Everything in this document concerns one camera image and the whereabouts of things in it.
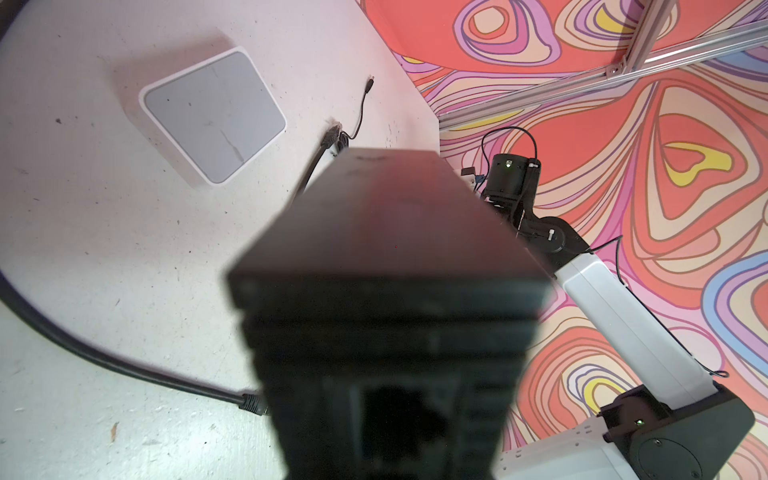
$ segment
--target black cable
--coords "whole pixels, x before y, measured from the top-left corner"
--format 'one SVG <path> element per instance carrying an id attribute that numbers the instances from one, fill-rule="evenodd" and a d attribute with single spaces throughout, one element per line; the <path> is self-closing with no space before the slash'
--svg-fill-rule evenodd
<path id="1" fill-rule="evenodd" d="M 616 237 L 616 238 L 614 238 L 614 239 L 611 239 L 611 240 L 609 240 L 609 241 L 608 241 L 608 242 L 606 242 L 606 243 L 603 243 L 603 244 L 602 244 L 602 245 L 600 245 L 599 247 L 595 247 L 595 248 L 591 248 L 591 249 L 589 249 L 589 250 L 588 250 L 587 252 L 585 252 L 585 253 L 593 253 L 594 251 L 600 250 L 601 248 L 603 248 L 603 247 L 607 246 L 608 244 L 610 244 L 610 243 L 612 243 L 612 242 L 614 242 L 614 241 L 615 241 L 615 242 L 616 242 L 616 276 L 618 277 L 618 279 L 619 279 L 619 281 L 621 282 L 621 284 L 622 284 L 622 285 L 624 285 L 624 286 L 627 288 L 627 290 L 629 291 L 629 293 L 631 293 L 631 294 L 632 294 L 632 296 L 633 296 L 633 297 L 634 297 L 634 298 L 635 298 L 635 299 L 636 299 L 638 302 L 640 302 L 640 305 L 642 305 L 642 306 L 643 306 L 643 308 L 645 308 L 645 309 L 646 309 L 646 311 L 648 311 L 648 313 L 650 313 L 650 315 L 651 315 L 651 316 L 652 316 L 652 317 L 653 317 L 653 318 L 654 318 L 654 319 L 655 319 L 655 320 L 658 322 L 658 324 L 659 324 L 659 325 L 661 325 L 661 327 L 662 327 L 662 328 L 664 328 L 664 330 L 666 330 L 666 331 L 667 331 L 667 333 L 669 333 L 669 334 L 670 334 L 670 336 L 671 336 L 671 337 L 674 339 L 674 341 L 675 341 L 675 342 L 677 342 L 677 345 L 679 345 L 679 346 L 683 347 L 683 350 L 685 350 L 685 352 L 686 352 L 688 355 L 690 355 L 690 356 L 691 356 L 691 357 L 692 357 L 694 360 L 696 360 L 696 363 L 698 363 L 698 364 L 701 366 L 701 368 L 703 368 L 704 370 L 706 370 L 706 371 L 707 371 L 707 372 L 708 372 L 710 375 L 712 375 L 712 376 L 719 376 L 720 378 L 723 378 L 723 379 L 727 379 L 728 377 L 730 377 L 730 373 L 728 373 L 727 371 L 725 371 L 725 370 L 712 370 L 712 369 L 710 369 L 709 367 L 705 366 L 705 365 L 704 365 L 702 362 L 700 362 L 700 361 L 699 361 L 699 360 L 698 360 L 698 359 L 697 359 L 697 358 L 696 358 L 696 357 L 695 357 L 695 356 L 694 356 L 694 355 L 693 355 L 693 354 L 692 354 L 692 353 L 691 353 L 691 352 L 690 352 L 690 351 L 689 351 L 687 348 L 685 348 L 685 345 L 683 345 L 683 343 L 682 343 L 682 342 L 681 342 L 681 341 L 680 341 L 680 340 L 679 340 L 679 339 L 678 339 L 678 338 L 677 338 L 677 337 L 674 335 L 674 333 L 672 333 L 672 331 L 671 331 L 671 330 L 669 330 L 669 329 L 667 328 L 667 326 L 666 326 L 666 325 L 664 325 L 664 324 L 661 322 L 661 320 L 659 320 L 659 317 L 657 317 L 657 316 L 656 316 L 656 314 L 655 314 L 655 313 L 654 313 L 654 312 L 653 312 L 653 311 L 652 311 L 650 308 L 648 308 L 648 305 L 646 305 L 645 303 L 643 303 L 643 300 L 640 300 L 640 299 L 637 297 L 637 295 L 635 295 L 635 293 L 634 293 L 634 292 L 633 292 L 633 291 L 632 291 L 632 290 L 629 288 L 629 286 L 628 286 L 628 285 L 627 285 L 627 284 L 626 284 L 626 283 L 625 283 L 625 282 L 624 282 L 624 281 L 621 279 L 621 270 L 619 269 L 619 246 L 621 245 L 621 238 L 622 238 L 622 237 L 623 237 L 623 235 L 619 235 L 618 237 Z"/>
<path id="2" fill-rule="evenodd" d="M 312 156 L 312 160 L 310 160 L 310 163 L 306 166 L 306 169 L 304 171 L 304 175 L 302 175 L 301 179 L 299 180 L 299 184 L 296 186 L 296 190 L 293 192 L 293 198 L 291 198 L 291 203 L 299 197 L 299 195 L 304 193 L 304 189 L 306 188 L 306 185 L 310 182 L 310 178 L 312 178 L 312 173 L 314 173 L 315 168 L 317 167 L 318 162 L 320 162 L 320 158 L 323 157 L 323 154 L 326 153 L 326 150 L 331 148 L 334 143 L 336 143 L 339 140 L 339 136 L 343 132 L 341 131 L 341 124 L 334 124 L 331 128 L 329 128 L 326 133 L 323 135 L 323 139 L 320 140 L 320 145 L 317 147 L 317 150 L 315 150 L 315 154 Z"/>
<path id="3" fill-rule="evenodd" d="M 2 302 L 16 314 L 22 322 L 26 323 L 35 332 L 60 346 L 62 349 L 67 350 L 69 353 L 73 353 L 96 366 L 134 379 L 164 386 L 169 389 L 180 390 L 181 392 L 205 396 L 209 399 L 233 403 L 241 409 L 256 413 L 257 415 L 266 415 L 268 413 L 266 402 L 261 395 L 253 393 L 239 394 L 200 385 L 199 383 L 190 380 L 181 379 L 177 376 L 170 376 L 159 371 L 135 365 L 127 360 L 117 358 L 116 356 L 112 356 L 82 342 L 65 332 L 61 327 L 53 323 L 48 317 L 34 308 L 26 298 L 24 298 L 16 288 L 8 282 L 8 279 L 5 278 L 2 271 L 0 271 L 0 300 L 2 300 Z"/>
<path id="4" fill-rule="evenodd" d="M 366 96 L 368 95 L 368 92 L 371 91 L 371 88 L 373 88 L 373 77 L 369 78 L 366 82 L 366 89 L 362 93 L 362 100 L 360 101 L 360 115 L 357 119 L 357 127 L 355 127 L 355 134 L 349 135 L 345 131 L 342 131 L 339 134 L 339 140 L 336 142 L 336 150 L 337 153 L 341 153 L 342 150 L 349 147 L 349 141 L 355 140 L 357 138 L 357 134 L 360 132 L 360 127 L 362 126 L 362 108 L 366 104 Z"/>
<path id="5" fill-rule="evenodd" d="M 482 152 L 482 156 L 485 159 L 485 165 L 488 167 L 488 171 L 485 172 L 485 179 L 488 179 L 488 175 L 491 174 L 491 161 L 488 159 L 488 155 L 485 154 L 485 139 L 490 134 L 494 134 L 499 131 L 505 131 L 505 130 L 520 130 L 521 132 L 525 133 L 531 138 L 531 142 L 533 143 L 533 158 L 535 160 L 538 160 L 538 147 L 536 146 L 536 139 L 533 138 L 533 135 L 531 135 L 531 132 L 525 130 L 523 127 L 500 127 L 495 128 L 489 132 L 485 132 L 485 135 L 482 136 L 482 139 L 480 140 L 480 151 Z"/>

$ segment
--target black power cable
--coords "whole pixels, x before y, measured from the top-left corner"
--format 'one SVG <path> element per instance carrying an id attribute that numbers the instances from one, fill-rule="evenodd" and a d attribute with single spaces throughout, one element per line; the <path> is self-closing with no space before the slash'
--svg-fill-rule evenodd
<path id="1" fill-rule="evenodd" d="M 205 396 L 209 399 L 221 400 L 233 403 L 242 410 L 257 415 L 267 415 L 268 408 L 264 398 L 256 393 L 235 393 L 227 390 L 201 385 L 190 380 L 179 378 L 176 375 L 168 375 L 157 370 L 151 370 L 138 366 L 132 362 L 117 358 L 105 353 L 93 346 L 84 343 L 61 327 L 53 323 L 48 317 L 40 313 L 24 298 L 16 288 L 8 282 L 5 275 L 0 272 L 0 300 L 15 313 L 22 322 L 26 323 L 35 332 L 50 340 L 62 349 L 79 356 L 83 360 L 93 363 L 112 372 L 129 376 L 134 379 L 144 380 L 155 385 L 164 386 L 181 392 L 193 393 Z"/>
<path id="2" fill-rule="evenodd" d="M 362 108 L 366 104 L 366 95 L 368 95 L 368 92 L 371 91 L 371 88 L 373 88 L 373 77 L 369 78 L 366 82 L 366 89 L 362 93 L 362 100 L 360 101 L 360 116 L 357 120 L 357 127 L 355 127 L 355 133 L 353 135 L 349 135 L 345 131 L 342 131 L 341 134 L 339 134 L 339 140 L 336 142 L 336 153 L 340 154 L 342 150 L 349 147 L 349 141 L 355 140 L 357 138 L 357 134 L 360 132 L 360 127 L 362 126 Z"/>
<path id="3" fill-rule="evenodd" d="M 323 134 L 323 139 L 320 140 L 320 145 L 318 145 L 317 150 L 315 150 L 315 154 L 310 160 L 310 163 L 306 166 L 304 174 L 299 180 L 299 184 L 296 186 L 296 190 L 293 192 L 293 197 L 291 197 L 290 203 L 293 203 L 296 198 L 304 193 L 306 185 L 310 182 L 310 178 L 312 178 L 312 174 L 314 173 L 315 168 L 317 168 L 317 164 L 320 162 L 320 158 L 322 158 L 323 154 L 326 153 L 326 150 L 331 148 L 333 145 L 336 145 L 336 153 L 340 154 L 342 150 L 349 147 L 349 141 L 354 140 L 357 137 L 357 134 L 360 132 L 360 127 L 362 126 L 362 107 L 366 103 L 366 95 L 371 91 L 371 88 L 373 88 L 373 77 L 368 79 L 366 82 L 366 89 L 362 93 L 362 101 L 360 101 L 360 116 L 357 120 L 355 134 L 350 136 L 348 133 L 341 129 L 340 123 L 334 124 L 326 131 L 325 134 Z"/>

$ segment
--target colorful patterned backdrop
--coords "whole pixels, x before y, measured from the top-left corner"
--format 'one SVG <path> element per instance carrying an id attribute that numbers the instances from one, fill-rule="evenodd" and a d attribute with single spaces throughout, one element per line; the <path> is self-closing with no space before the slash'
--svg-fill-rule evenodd
<path id="1" fill-rule="evenodd" d="M 647 0 L 357 0 L 436 114 L 621 58 Z M 768 0 L 678 0 L 656 48 L 768 18 Z"/>
<path id="2" fill-rule="evenodd" d="M 613 61 L 642 8 L 636 0 L 360 1 L 438 113 Z M 768 2 L 680 0 L 659 45 L 766 14 Z M 494 44 L 482 37 L 494 25 L 521 26 Z M 442 156 L 484 172 L 480 138 L 506 125 L 538 142 L 536 214 L 566 219 L 593 245 L 623 234 L 623 278 L 704 365 L 730 372 L 719 381 L 754 410 L 756 425 L 720 478 L 768 480 L 768 48 L 446 131 Z M 515 131 L 492 134 L 485 147 L 532 155 Z M 599 254 L 617 268 L 614 251 Z M 558 291 L 502 448 L 570 429 L 637 382 Z"/>
<path id="3" fill-rule="evenodd" d="M 768 48 L 730 55 L 445 132 L 454 167 L 485 166 L 494 127 L 536 137 L 540 216 L 566 219 L 591 244 L 619 234 L 632 290 L 756 413 L 721 478 L 768 478 Z M 532 155 L 519 132 L 489 155 Z M 616 269 L 614 251 L 599 255 Z M 504 450 L 576 426 L 637 377 L 562 292 L 512 406 Z"/>

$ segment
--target white table surface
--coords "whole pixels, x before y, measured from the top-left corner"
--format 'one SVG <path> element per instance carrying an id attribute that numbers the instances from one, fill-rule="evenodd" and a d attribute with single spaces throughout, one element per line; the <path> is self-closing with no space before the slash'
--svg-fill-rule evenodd
<path id="1" fill-rule="evenodd" d="M 227 186 L 196 191 L 120 99 L 231 45 L 288 130 Z M 327 123 L 353 128 L 369 74 L 354 146 L 438 150 L 437 120 L 354 0 L 31 0 L 0 42 L 0 268 L 94 344 L 257 387 L 223 273 Z M 280 479 L 278 448 L 264 417 L 99 369 L 0 304 L 0 478 Z"/>

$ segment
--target metal frame bar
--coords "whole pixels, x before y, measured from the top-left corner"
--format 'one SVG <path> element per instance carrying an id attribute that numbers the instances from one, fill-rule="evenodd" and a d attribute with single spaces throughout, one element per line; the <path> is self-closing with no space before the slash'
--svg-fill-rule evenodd
<path id="1" fill-rule="evenodd" d="M 676 4 L 677 0 L 653 0 L 646 5 L 634 30 L 632 42 L 621 61 L 621 73 L 627 74 L 643 67 L 645 59 L 656 44 L 656 39 L 659 38 L 661 28 Z"/>
<path id="2" fill-rule="evenodd" d="M 729 28 L 716 34 L 653 51 L 643 62 L 642 68 L 628 73 L 621 72 L 621 64 L 608 65 L 452 111 L 438 117 L 440 130 L 450 130 L 484 118 L 540 105 L 548 101 L 569 98 L 599 88 L 614 87 L 625 81 L 747 50 L 767 42 L 768 19 Z"/>

